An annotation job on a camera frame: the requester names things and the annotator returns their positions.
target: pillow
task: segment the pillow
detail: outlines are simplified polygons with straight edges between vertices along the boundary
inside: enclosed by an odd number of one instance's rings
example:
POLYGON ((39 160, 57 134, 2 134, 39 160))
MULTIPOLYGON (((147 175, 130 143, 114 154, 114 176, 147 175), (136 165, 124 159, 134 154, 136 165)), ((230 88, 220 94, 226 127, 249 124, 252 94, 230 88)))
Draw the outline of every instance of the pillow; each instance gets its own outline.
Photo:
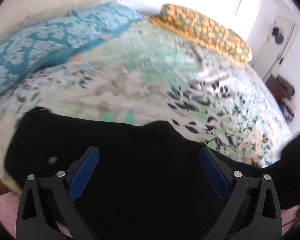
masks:
POLYGON ((70 10, 69 15, 95 20, 101 25, 102 31, 111 34, 120 33, 129 27, 130 22, 143 19, 137 11, 117 2, 105 3, 81 13, 70 10))
POLYGON ((189 8, 164 4, 160 15, 151 16, 150 21, 221 54, 238 66, 252 58, 250 47, 235 32, 189 8))
POLYGON ((34 71, 103 42, 101 25, 65 17, 27 28, 0 46, 0 94, 34 71))

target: pink fabric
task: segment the pink fabric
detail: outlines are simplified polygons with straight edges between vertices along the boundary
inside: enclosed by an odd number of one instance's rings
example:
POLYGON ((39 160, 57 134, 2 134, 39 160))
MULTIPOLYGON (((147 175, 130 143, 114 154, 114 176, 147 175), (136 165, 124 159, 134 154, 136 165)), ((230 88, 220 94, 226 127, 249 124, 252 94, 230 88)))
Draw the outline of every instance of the pink fabric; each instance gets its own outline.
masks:
POLYGON ((297 212, 300 206, 294 206, 287 210, 281 211, 281 218, 282 218, 282 235, 284 235, 293 225, 293 222, 297 218, 297 212))
MULTIPOLYGON (((11 235, 16 237, 16 221, 17 221, 17 212, 19 206, 20 196, 15 195, 12 192, 3 194, 0 196, 0 221, 10 232, 11 235)), ((281 211, 282 217, 282 234, 284 235, 290 227, 293 225, 293 221, 297 217, 297 211, 300 206, 294 206, 288 210, 281 211)), ((68 229, 58 223, 60 231, 70 236, 68 229)))
POLYGON ((0 196, 0 221, 13 237, 16 237, 17 212, 20 195, 8 192, 0 196))

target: bed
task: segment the bed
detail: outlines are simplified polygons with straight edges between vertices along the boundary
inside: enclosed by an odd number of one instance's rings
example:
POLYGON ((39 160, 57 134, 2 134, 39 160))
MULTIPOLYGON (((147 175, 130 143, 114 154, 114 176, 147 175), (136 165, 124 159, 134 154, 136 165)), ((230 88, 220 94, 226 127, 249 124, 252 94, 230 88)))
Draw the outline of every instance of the bed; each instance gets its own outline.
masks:
POLYGON ((249 64, 221 55, 149 19, 132 22, 106 42, 44 68, 0 96, 0 178, 23 114, 36 106, 70 117, 144 125, 166 120, 185 138, 234 160, 265 167, 291 134, 272 94, 249 64))

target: patterned fabric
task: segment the patterned fabric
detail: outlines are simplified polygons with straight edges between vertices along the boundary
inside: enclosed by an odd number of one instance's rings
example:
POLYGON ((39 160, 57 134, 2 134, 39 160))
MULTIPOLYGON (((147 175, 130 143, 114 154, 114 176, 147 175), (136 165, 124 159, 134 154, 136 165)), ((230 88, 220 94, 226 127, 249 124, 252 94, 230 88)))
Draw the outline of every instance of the patterned fabric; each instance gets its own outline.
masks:
POLYGON ((0 46, 0 94, 40 68, 64 63, 102 43, 102 31, 120 33, 140 19, 140 14, 126 6, 107 3, 82 17, 50 20, 15 34, 0 46))
POLYGON ((127 29, 130 22, 143 19, 137 11, 116 2, 99 5, 79 14, 70 10, 69 14, 84 20, 97 21, 102 27, 102 31, 111 33, 122 32, 127 29))
POLYGON ((2 140, 8 145, 13 134, 4 131, 15 130, 35 106, 133 125, 166 120, 185 138, 234 160, 265 167, 279 159, 291 134, 249 65, 238 68, 146 20, 120 35, 100 37, 108 41, 66 64, 39 70, 0 97, 0 169, 7 150, 2 140))
POLYGON ((189 8, 164 4, 161 15, 152 16, 150 21, 223 55, 238 66, 252 59, 251 49, 241 37, 189 8))
POLYGON ((286 122, 291 123, 295 118, 296 106, 289 99, 282 98, 279 107, 286 122))

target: blue gripper pad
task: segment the blue gripper pad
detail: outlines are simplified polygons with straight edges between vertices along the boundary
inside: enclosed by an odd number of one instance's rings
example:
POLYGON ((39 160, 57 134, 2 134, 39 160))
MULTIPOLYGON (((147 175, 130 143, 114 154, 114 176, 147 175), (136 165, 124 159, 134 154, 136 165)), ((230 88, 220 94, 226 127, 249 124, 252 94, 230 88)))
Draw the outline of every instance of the blue gripper pad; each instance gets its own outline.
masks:
POLYGON ((199 162, 217 196, 228 199, 230 197, 229 182, 204 148, 199 152, 199 162))
POLYGON ((80 197, 99 163, 99 149, 94 147, 70 181, 68 195, 73 202, 80 197))

